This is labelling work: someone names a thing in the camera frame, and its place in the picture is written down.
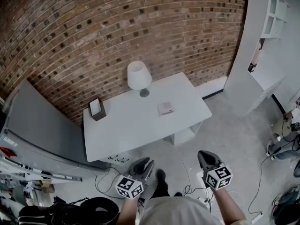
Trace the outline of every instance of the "table lamp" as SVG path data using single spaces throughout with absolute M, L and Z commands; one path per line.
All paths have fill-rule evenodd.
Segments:
M 152 82 L 151 74 L 142 61 L 134 61 L 127 67 L 128 86 L 133 90 L 141 90 L 140 96 L 145 98 L 149 95 L 147 87 Z

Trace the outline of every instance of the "gray floor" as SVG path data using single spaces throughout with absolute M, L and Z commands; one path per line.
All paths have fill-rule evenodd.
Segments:
M 220 93 L 205 100 L 212 112 L 212 117 L 204 121 L 198 135 L 179 147 L 173 147 L 169 142 L 157 141 L 140 148 L 144 156 L 150 156 L 156 162 L 156 168 L 162 168 L 167 175 L 170 195 L 183 191 L 189 185 L 188 174 L 192 188 L 200 186 L 196 174 L 200 171 L 197 160 L 199 150 L 209 150 L 217 153 L 221 159 L 230 166 L 233 180 L 227 191 L 236 203 L 245 212 L 250 221 L 255 215 L 248 213 L 248 206 L 258 189 L 259 165 L 266 158 L 266 144 L 271 139 L 271 125 L 282 115 L 273 99 L 266 99 L 263 103 L 243 118 L 236 117 L 228 104 L 224 93 Z M 270 224 L 272 201 L 280 192 L 284 192 L 299 180 L 293 177 L 296 161 L 270 161 L 262 166 L 262 182 L 259 194 L 252 204 L 252 211 L 264 212 L 264 217 L 256 224 Z M 113 178 L 111 171 L 100 183 L 99 187 L 106 191 Z M 144 195 L 149 198 L 155 189 L 155 177 L 149 179 L 149 187 Z M 67 202 L 73 202 L 83 197 L 95 197 L 101 194 L 96 191 L 94 178 L 82 183 L 67 183 L 55 186 L 54 195 Z M 114 188 L 108 194 L 116 195 Z M 194 198 L 206 197 L 205 190 L 197 190 Z M 119 206 L 121 200 L 114 200 Z M 212 205 L 212 214 L 220 218 L 216 202 Z

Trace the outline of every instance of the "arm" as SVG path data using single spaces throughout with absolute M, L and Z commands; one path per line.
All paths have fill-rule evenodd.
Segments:
M 139 196 L 137 196 L 135 199 L 132 200 L 130 199 L 125 200 L 117 221 L 117 225 L 135 225 L 138 199 Z
M 236 221 L 246 220 L 245 214 L 230 197 L 225 188 L 214 190 L 217 204 L 219 205 L 225 225 L 230 225 Z

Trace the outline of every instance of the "fiducial marker cube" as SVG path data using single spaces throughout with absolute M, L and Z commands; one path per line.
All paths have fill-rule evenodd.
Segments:
M 115 185 L 118 194 L 123 197 L 134 199 L 144 191 L 143 184 L 140 181 L 120 176 Z
M 228 186 L 233 174 L 228 165 L 207 172 L 205 182 L 213 189 L 218 190 Z

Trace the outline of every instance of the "lamp base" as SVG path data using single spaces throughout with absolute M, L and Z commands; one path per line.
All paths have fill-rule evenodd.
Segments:
M 147 97 L 149 94 L 150 94 L 150 92 L 149 92 L 149 90 L 146 89 L 146 88 L 144 88 L 144 89 L 142 89 L 142 90 L 140 91 L 140 96 L 143 97 L 143 98 Z

